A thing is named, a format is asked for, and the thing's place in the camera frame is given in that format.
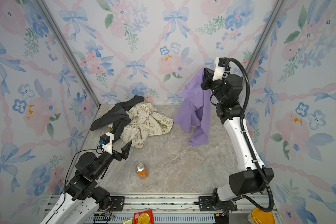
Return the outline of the purple cloth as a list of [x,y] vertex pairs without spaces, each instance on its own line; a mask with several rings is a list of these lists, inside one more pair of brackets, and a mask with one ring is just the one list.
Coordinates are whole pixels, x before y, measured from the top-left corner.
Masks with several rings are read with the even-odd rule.
[[174,123],[187,133],[190,133],[191,128],[195,127],[192,137],[188,141],[190,146],[206,145],[209,142],[211,92],[201,88],[203,80],[204,69],[201,69],[185,86],[181,94],[184,101],[174,118]]

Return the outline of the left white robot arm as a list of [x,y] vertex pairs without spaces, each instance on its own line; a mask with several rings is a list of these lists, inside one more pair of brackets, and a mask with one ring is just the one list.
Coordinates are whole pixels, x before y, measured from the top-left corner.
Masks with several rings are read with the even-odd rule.
[[81,150],[77,163],[72,163],[76,171],[60,195],[59,200],[41,221],[43,224],[83,224],[89,217],[98,213],[109,221],[114,211],[123,207],[124,197],[111,199],[111,194],[98,185],[113,160],[128,159],[132,142],[127,143],[121,152],[94,154],[93,149]]

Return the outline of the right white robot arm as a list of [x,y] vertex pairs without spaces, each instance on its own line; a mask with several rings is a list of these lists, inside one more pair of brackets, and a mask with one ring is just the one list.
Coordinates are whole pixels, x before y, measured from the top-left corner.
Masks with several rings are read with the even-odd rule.
[[211,204],[217,211],[236,211],[234,203],[246,199],[261,211],[271,212],[274,202],[269,183],[274,173],[259,158],[246,127],[245,107],[238,102],[245,79],[236,74],[213,78],[214,71],[205,68],[201,88],[210,90],[218,100],[217,116],[230,136],[238,172],[229,175],[226,185],[214,189]]

